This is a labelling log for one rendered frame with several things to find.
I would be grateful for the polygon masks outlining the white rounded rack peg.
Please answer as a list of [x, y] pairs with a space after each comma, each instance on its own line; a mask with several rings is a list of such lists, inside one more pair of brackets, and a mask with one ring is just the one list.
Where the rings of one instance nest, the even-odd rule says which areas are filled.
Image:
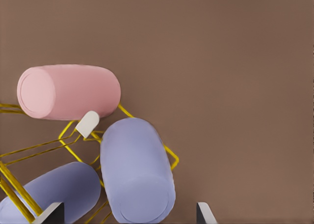
[[99, 115], [95, 111], [89, 111], [76, 125], [75, 130], [78, 131], [86, 139], [97, 127], [99, 122], [100, 122]]

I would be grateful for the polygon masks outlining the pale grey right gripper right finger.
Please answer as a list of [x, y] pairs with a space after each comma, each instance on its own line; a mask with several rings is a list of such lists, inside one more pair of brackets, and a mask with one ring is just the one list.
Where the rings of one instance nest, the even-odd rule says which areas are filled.
[[217, 224], [217, 220], [206, 202], [197, 202], [196, 204], [196, 223]]

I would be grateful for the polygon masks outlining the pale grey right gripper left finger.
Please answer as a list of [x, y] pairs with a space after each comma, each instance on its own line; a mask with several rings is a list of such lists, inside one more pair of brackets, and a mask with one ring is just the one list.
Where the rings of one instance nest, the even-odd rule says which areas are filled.
[[40, 216], [31, 224], [65, 224], [64, 203], [52, 203]]

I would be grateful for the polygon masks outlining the pink cup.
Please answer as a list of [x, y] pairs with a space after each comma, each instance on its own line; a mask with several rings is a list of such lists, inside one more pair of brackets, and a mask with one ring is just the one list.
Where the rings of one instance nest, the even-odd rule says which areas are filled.
[[121, 99], [117, 77], [91, 65], [58, 64], [31, 67], [19, 78], [18, 102], [32, 118], [79, 120], [87, 112], [112, 114]]

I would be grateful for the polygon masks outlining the lavender cup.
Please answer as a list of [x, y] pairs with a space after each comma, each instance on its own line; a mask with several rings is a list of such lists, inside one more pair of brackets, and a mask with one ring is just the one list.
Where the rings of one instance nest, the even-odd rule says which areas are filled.
[[119, 223], [155, 224], [171, 212], [175, 185], [162, 140], [140, 118], [108, 127], [100, 147], [101, 172], [110, 208]]
[[64, 204], [64, 222], [73, 224], [98, 202], [101, 185], [94, 169], [82, 162], [55, 168], [24, 185], [25, 190], [46, 210], [52, 203]]

